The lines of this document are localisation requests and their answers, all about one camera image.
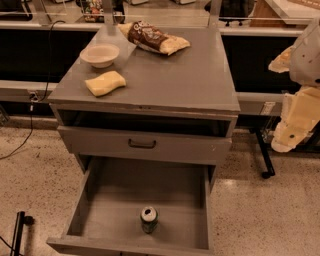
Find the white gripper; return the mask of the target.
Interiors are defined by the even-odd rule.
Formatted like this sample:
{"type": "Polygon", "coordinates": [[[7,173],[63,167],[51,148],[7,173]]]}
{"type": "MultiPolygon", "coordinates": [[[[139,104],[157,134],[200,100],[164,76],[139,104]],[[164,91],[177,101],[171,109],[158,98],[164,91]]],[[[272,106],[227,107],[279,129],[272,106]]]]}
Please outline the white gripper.
{"type": "MultiPolygon", "coordinates": [[[[286,48],[270,62],[268,69],[276,73],[289,72],[292,50],[292,46],[286,48]]],[[[319,121],[320,89],[302,86],[294,95],[286,94],[281,121],[273,133],[272,149],[280,153],[295,149],[319,121]]]]}

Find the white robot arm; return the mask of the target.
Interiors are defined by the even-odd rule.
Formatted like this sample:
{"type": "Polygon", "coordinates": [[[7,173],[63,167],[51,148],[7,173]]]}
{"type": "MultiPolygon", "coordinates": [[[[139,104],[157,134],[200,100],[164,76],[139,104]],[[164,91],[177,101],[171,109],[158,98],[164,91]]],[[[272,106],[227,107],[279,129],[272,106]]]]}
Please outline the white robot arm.
{"type": "Polygon", "coordinates": [[[294,44],[268,66],[273,72],[288,72],[300,85],[295,94],[286,93],[281,121],[274,131],[271,147],[277,152],[294,149],[320,121],[320,24],[313,19],[294,44]]]}

